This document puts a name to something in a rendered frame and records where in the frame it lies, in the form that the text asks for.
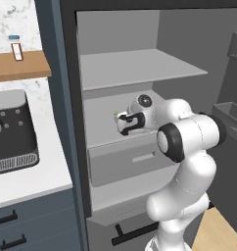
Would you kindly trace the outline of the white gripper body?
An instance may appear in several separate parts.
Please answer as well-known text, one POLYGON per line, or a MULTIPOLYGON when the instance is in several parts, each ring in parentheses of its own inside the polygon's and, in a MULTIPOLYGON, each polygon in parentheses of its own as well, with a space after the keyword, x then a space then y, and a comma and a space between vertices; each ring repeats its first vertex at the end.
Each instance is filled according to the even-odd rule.
POLYGON ((128 114, 126 112, 121 112, 115 114, 115 122, 117 124, 118 132, 122 132, 130 126, 130 122, 127 120, 128 114))

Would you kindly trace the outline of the grey fridge drawer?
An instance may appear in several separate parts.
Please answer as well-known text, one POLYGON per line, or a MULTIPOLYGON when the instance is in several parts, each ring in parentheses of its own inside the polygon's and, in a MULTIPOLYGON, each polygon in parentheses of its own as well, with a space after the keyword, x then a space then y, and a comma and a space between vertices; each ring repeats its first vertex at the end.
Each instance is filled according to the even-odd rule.
POLYGON ((93 147, 89 170, 93 186, 102 186, 173 165, 159 149, 157 135, 147 133, 119 142, 93 147))

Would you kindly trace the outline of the grey fridge shelf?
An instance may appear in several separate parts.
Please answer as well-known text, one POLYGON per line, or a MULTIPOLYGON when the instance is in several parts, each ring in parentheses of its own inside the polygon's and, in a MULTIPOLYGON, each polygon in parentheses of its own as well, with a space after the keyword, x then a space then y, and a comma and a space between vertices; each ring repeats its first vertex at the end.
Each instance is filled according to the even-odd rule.
POLYGON ((84 91, 207 74, 158 49, 82 55, 80 71, 84 91))

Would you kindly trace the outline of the blue-grey cabinet side panel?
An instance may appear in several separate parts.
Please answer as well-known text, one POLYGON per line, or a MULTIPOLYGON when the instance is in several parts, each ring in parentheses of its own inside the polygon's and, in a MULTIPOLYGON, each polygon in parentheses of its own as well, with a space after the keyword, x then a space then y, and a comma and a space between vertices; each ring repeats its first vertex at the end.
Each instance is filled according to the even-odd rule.
POLYGON ((43 52, 52 73, 48 81, 54 117, 71 175, 80 251, 89 251, 78 171, 60 0, 34 0, 34 2, 43 52))

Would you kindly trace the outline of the dark grey fridge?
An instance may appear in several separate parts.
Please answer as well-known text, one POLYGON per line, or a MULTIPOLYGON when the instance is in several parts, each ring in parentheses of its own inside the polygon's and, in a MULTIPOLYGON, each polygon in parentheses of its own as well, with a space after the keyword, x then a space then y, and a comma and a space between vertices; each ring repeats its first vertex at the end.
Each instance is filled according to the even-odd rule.
POLYGON ((71 110, 80 173, 89 251, 141 251, 146 236, 112 244, 116 224, 135 228, 146 224, 147 197, 174 175, 176 165, 133 176, 102 186, 93 186, 89 152, 136 135, 121 135, 113 113, 127 108, 138 95, 149 95, 154 103, 179 97, 196 109, 196 84, 205 75, 158 80, 105 89, 84 91, 80 57, 136 50, 158 49, 199 69, 199 26, 197 8, 186 10, 71 11, 66 15, 67 60, 70 72, 71 110))

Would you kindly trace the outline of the black and grey coffee machine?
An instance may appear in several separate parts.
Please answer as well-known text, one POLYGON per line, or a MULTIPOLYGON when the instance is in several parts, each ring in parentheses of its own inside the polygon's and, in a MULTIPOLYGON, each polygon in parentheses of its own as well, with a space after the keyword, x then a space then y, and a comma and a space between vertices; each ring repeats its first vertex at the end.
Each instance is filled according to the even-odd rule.
POLYGON ((25 91, 0 91, 0 174, 38 162, 37 139, 25 91))

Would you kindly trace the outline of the blue-grey drawer front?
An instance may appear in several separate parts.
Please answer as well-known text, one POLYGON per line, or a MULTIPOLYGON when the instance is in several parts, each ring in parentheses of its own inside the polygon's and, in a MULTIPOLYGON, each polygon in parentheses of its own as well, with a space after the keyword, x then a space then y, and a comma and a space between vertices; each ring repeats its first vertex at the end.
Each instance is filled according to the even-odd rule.
POLYGON ((22 203, 0 208, 0 214, 9 215, 13 210, 18 214, 14 221, 0 225, 0 228, 24 223, 73 206, 72 190, 41 196, 22 203))
POLYGON ((0 245, 22 234, 26 243, 4 251, 76 251, 80 247, 74 208, 0 228, 0 245))

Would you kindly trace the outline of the jar with blue lid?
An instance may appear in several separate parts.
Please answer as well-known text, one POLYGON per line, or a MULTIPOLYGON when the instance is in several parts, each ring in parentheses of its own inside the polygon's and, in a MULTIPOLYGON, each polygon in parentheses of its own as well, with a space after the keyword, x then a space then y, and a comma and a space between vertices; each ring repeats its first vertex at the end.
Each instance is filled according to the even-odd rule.
POLYGON ((24 59, 23 49, 20 42, 20 37, 17 34, 11 34, 8 36, 11 42, 11 48, 16 61, 22 61, 24 59))

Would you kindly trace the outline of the dark fridge door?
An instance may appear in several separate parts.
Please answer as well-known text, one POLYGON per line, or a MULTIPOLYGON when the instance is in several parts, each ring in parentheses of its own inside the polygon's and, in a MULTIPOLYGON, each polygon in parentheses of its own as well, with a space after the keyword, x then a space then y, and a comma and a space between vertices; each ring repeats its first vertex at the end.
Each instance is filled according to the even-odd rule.
MULTIPOLYGON (((196 0, 205 7, 195 12, 200 20, 199 57, 208 74, 196 84, 196 109, 212 112, 214 104, 237 104, 237 60, 227 52, 237 31, 237 0, 196 0)), ((237 232, 237 141, 228 134, 210 153, 218 171, 209 190, 213 203, 237 232)))

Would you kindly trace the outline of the wooden wall shelf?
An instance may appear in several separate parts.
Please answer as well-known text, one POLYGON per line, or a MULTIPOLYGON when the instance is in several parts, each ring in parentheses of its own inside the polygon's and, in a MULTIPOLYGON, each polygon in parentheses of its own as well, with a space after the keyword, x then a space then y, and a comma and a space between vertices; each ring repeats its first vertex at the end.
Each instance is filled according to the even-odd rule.
POLYGON ((43 51, 26 51, 22 61, 16 61, 12 53, 0 54, 0 82, 51 75, 43 51))

